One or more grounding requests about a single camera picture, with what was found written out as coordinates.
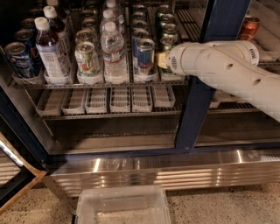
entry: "bottle label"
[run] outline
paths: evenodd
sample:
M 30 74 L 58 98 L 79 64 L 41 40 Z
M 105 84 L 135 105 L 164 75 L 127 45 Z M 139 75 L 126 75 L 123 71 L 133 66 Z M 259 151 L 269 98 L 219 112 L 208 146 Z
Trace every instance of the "bottle label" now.
M 66 66 L 65 56 L 60 53 L 60 45 L 36 45 L 36 47 L 49 77 L 59 78 L 68 76 L 69 68 Z
M 115 52 L 103 52 L 103 58 L 106 62 L 116 63 L 124 57 L 124 47 Z

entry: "white bottle cap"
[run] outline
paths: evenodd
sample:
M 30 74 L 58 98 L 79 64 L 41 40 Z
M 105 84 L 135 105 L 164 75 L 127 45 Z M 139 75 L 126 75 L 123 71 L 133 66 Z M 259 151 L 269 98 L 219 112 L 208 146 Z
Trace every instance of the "white bottle cap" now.
M 103 12 L 104 18 L 112 18 L 114 16 L 114 12 L 112 10 L 105 10 Z
M 53 6 L 44 7 L 44 14 L 46 18 L 56 18 L 58 16 Z
M 47 5 L 56 6 L 59 4 L 58 0 L 46 0 Z
M 48 24 L 45 17 L 37 17 L 34 20 L 37 30 L 39 31 L 47 31 L 50 29 L 50 25 Z
M 105 24 L 105 30 L 107 32 L 113 32 L 116 30 L 116 24 L 114 22 L 107 22 Z
M 108 7 L 108 8 L 114 8 L 114 7 L 116 7 L 116 1 L 115 1 L 115 0 L 108 0 L 108 1 L 107 1 L 107 7 Z

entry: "tile floor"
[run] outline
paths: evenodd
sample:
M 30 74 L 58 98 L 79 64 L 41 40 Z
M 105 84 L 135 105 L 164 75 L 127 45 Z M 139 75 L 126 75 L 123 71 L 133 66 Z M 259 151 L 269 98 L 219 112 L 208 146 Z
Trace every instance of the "tile floor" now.
M 167 192 L 172 224 L 280 223 L 280 183 Z M 0 217 L 0 224 L 68 224 L 72 215 L 44 187 L 35 187 Z

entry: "robotic arm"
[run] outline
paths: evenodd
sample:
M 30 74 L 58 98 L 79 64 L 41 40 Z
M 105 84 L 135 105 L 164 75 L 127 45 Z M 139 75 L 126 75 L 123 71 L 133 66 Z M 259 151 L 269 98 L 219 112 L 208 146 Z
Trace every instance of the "robotic arm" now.
M 257 67 L 259 53 L 248 41 L 185 43 L 158 65 L 175 74 L 194 75 L 212 88 L 236 95 L 280 122 L 280 75 Z

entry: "soda can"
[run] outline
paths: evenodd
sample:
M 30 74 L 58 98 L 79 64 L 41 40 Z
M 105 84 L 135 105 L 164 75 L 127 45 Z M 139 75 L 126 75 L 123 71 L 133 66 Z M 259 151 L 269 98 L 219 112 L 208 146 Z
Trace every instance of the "soda can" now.
M 82 22 L 81 22 L 81 29 L 90 29 L 93 31 L 93 34 L 97 39 L 99 39 L 98 37 L 98 30 L 99 30 L 99 25 L 98 25 L 98 20 L 96 18 L 85 18 Z
M 259 29 L 260 19 L 257 17 L 245 17 L 241 30 L 238 34 L 240 40 L 252 40 Z
M 31 9 L 29 10 L 30 18 L 42 18 L 45 16 L 42 9 Z
M 29 57 L 26 47 L 23 43 L 13 42 L 4 48 L 6 58 L 16 70 L 19 78 L 33 78 L 38 76 L 34 73 L 33 63 Z
M 131 19 L 132 21 L 135 21 L 135 20 L 142 20 L 142 21 L 145 21 L 147 22 L 147 17 L 146 17 L 146 14 L 143 13 L 143 12 L 134 12 L 132 15 L 131 15 Z
M 148 30 L 148 24 L 143 20 L 135 20 L 131 24 L 131 30 L 134 32 L 137 29 Z
M 157 7 L 156 11 L 156 24 L 159 21 L 160 17 L 164 14 L 173 14 L 172 8 L 168 4 L 162 4 Z
M 34 18 L 29 17 L 29 18 L 26 18 L 26 19 L 22 20 L 20 22 L 20 26 L 21 26 L 22 29 L 32 31 L 34 37 L 37 35 L 37 29 L 36 29 L 36 26 L 35 26 Z
M 17 31 L 14 38 L 25 45 L 26 51 L 33 62 L 34 70 L 38 74 L 43 66 L 43 62 L 36 47 L 34 34 L 30 30 L 23 29 Z
M 81 42 L 90 42 L 94 43 L 94 33 L 90 29 L 84 29 L 81 31 L 77 31 L 76 33 L 76 45 L 78 45 Z
M 155 56 L 155 42 L 149 38 L 140 39 L 137 43 L 138 74 L 152 75 Z
M 137 68 L 137 43 L 140 39 L 147 39 L 149 37 L 149 32 L 143 29 L 138 29 L 132 32 L 132 55 L 133 55 L 133 66 Z
M 160 39 L 160 51 L 168 52 L 178 44 L 178 37 L 175 35 L 166 35 Z
M 145 15 L 147 15 L 148 11 L 147 11 L 147 7 L 143 4 L 134 4 L 132 5 L 132 11 L 133 13 L 135 12 L 142 12 Z
M 179 29 L 176 24 L 165 24 L 160 33 L 160 38 L 167 35 L 175 35 L 177 38 L 179 37 Z
M 100 63 L 93 43 L 79 43 L 76 46 L 75 57 L 80 76 L 92 77 L 100 73 Z

